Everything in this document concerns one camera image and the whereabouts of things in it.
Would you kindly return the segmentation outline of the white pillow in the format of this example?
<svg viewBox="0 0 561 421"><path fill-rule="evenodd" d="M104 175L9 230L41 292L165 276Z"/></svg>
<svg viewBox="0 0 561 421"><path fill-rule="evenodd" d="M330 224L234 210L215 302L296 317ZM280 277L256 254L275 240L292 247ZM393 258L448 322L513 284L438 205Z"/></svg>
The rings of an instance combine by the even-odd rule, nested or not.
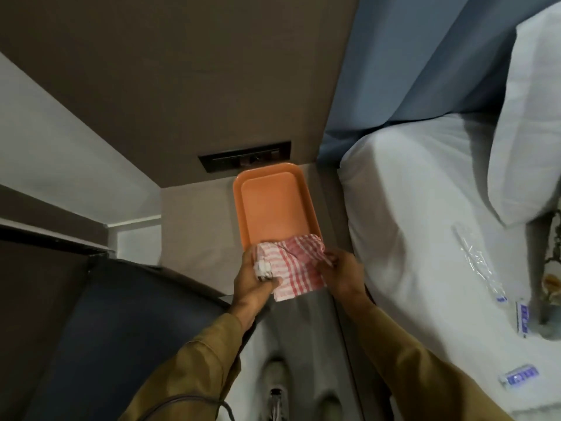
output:
<svg viewBox="0 0 561 421"><path fill-rule="evenodd" d="M506 226L555 205L561 189L561 2L516 28L487 172L488 198Z"/></svg>

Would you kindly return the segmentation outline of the person's left forearm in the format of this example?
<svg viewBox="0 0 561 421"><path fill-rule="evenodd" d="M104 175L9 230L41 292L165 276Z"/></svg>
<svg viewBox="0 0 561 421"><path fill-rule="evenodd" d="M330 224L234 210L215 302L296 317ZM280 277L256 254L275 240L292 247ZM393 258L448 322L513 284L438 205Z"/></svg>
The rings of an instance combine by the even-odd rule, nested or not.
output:
<svg viewBox="0 0 561 421"><path fill-rule="evenodd" d="M118 421L215 421L240 371L239 352L246 331L227 312L169 360L156 368L133 396Z"/></svg>

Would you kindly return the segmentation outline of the floral patterned blanket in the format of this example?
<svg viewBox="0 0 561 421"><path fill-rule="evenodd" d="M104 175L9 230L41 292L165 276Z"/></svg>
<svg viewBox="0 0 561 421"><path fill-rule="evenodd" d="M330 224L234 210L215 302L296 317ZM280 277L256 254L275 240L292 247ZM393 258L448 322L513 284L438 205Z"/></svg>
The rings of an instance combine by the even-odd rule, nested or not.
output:
<svg viewBox="0 0 561 421"><path fill-rule="evenodd" d="M561 341L561 209L551 218L540 283L539 332Z"/></svg>

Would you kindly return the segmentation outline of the person's left hand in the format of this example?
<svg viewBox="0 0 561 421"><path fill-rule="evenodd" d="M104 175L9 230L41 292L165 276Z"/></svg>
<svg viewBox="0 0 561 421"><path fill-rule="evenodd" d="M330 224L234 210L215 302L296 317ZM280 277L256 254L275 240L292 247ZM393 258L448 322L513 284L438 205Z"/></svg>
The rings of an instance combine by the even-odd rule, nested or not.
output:
<svg viewBox="0 0 561 421"><path fill-rule="evenodd" d="M282 280L278 277L266 281L245 281L242 279L241 263L234 281L233 300L229 312L239 320L244 331L252 326L269 296L281 282Z"/></svg>

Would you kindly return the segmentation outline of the person's left shoe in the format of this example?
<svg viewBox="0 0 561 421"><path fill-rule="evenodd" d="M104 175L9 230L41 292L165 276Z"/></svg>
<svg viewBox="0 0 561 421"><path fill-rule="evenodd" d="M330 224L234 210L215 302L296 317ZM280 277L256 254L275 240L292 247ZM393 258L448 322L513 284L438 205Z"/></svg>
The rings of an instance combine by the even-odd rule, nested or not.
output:
<svg viewBox="0 0 561 421"><path fill-rule="evenodd" d="M261 421L290 421L291 372L284 359L268 361L262 372Z"/></svg>

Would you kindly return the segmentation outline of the small blue white packet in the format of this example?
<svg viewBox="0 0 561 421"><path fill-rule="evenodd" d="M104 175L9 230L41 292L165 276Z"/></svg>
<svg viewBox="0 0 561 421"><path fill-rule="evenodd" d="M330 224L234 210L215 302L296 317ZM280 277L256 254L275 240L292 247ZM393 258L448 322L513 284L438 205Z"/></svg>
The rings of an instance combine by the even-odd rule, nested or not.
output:
<svg viewBox="0 0 561 421"><path fill-rule="evenodd" d="M505 389L520 387L540 376L539 370L532 364L525 364L498 377L499 383Z"/></svg>

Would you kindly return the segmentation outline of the clear plastic toothbrush packet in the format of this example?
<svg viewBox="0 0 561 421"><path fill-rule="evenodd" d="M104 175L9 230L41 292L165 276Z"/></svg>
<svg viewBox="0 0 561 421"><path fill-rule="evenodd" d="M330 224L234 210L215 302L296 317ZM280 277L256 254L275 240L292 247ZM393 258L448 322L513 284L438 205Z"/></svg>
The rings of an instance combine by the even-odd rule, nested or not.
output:
<svg viewBox="0 0 561 421"><path fill-rule="evenodd" d="M451 230L465 255L467 263L475 275L485 284L494 303L501 307L507 306L509 303L507 293L502 282L494 272L492 263L488 261L488 254L478 236L461 222L453 223Z"/></svg>

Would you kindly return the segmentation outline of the red white checked cloth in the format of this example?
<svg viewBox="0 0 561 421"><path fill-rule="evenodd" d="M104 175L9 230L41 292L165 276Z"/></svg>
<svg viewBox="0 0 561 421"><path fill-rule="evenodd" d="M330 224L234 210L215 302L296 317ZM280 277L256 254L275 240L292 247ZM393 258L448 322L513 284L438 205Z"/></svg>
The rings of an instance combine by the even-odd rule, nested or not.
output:
<svg viewBox="0 0 561 421"><path fill-rule="evenodd" d="M256 245L254 256L254 272L260 281L279 280L279 286L273 291L276 302L291 300L325 287L316 264L320 261L331 264L331 261L318 235L305 234L284 241L263 242Z"/></svg>

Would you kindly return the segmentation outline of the person's right hand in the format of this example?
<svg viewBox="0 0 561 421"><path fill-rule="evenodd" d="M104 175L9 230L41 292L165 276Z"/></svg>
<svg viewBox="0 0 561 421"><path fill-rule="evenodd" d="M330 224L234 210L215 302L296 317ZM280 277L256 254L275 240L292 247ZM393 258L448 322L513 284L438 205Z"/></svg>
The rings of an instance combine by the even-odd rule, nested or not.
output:
<svg viewBox="0 0 561 421"><path fill-rule="evenodd" d="M318 261L315 265L333 297L341 304L351 319L358 319L374 305L364 282L364 268L354 254L342 249L337 252L339 261L331 264L329 260Z"/></svg>

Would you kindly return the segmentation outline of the person's right forearm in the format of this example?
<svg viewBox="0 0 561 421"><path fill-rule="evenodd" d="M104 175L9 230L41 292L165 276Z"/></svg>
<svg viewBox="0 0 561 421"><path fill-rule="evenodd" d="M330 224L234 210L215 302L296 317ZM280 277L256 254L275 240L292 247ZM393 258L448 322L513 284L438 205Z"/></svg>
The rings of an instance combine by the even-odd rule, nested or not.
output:
<svg viewBox="0 0 561 421"><path fill-rule="evenodd" d="M404 421L514 421L469 375L437 357L367 295L340 303Z"/></svg>

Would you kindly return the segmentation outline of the small white blue tube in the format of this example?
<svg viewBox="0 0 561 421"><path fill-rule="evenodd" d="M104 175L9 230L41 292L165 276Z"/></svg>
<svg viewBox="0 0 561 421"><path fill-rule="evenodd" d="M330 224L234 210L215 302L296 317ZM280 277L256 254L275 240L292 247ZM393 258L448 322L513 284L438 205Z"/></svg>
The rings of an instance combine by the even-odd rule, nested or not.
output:
<svg viewBox="0 0 561 421"><path fill-rule="evenodd" d="M515 302L516 329L517 334L526 339L529 335L529 304L523 299Z"/></svg>

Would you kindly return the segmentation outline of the black wall socket panel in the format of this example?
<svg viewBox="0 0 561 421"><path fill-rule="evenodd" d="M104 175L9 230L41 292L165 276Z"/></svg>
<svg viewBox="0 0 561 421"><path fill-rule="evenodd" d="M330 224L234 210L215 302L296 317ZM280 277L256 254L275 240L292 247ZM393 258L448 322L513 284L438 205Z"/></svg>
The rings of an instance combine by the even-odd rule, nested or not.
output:
<svg viewBox="0 0 561 421"><path fill-rule="evenodd" d="M265 164L285 162L291 158L291 141L281 141L249 148L199 155L198 159L207 173L260 167Z"/></svg>

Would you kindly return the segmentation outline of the blue curtain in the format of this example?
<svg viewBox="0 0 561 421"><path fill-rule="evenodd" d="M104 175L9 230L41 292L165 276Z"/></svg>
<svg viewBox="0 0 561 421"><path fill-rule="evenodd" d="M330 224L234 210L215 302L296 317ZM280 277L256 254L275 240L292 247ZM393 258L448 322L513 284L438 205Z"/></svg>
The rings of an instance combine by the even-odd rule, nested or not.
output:
<svg viewBox="0 0 561 421"><path fill-rule="evenodd" d="M318 163L394 123L495 110L516 26L550 1L360 0Z"/></svg>

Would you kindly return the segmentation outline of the dark blue chair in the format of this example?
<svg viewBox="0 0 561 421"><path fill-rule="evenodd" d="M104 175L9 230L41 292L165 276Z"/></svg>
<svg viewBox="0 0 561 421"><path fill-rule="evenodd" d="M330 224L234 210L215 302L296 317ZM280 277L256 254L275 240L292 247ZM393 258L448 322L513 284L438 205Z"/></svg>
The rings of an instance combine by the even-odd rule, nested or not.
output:
<svg viewBox="0 0 561 421"><path fill-rule="evenodd" d="M232 302L163 268L92 261L23 421L117 421L147 377Z"/></svg>

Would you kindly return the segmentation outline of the person's right shoe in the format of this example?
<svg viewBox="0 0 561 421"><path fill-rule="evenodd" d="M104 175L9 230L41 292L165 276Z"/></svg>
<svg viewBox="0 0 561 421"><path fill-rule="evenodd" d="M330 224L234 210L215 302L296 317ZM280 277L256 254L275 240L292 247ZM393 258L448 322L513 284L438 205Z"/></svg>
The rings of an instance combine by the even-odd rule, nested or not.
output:
<svg viewBox="0 0 561 421"><path fill-rule="evenodd" d="M334 393L328 393L319 402L317 421L344 421L343 407Z"/></svg>

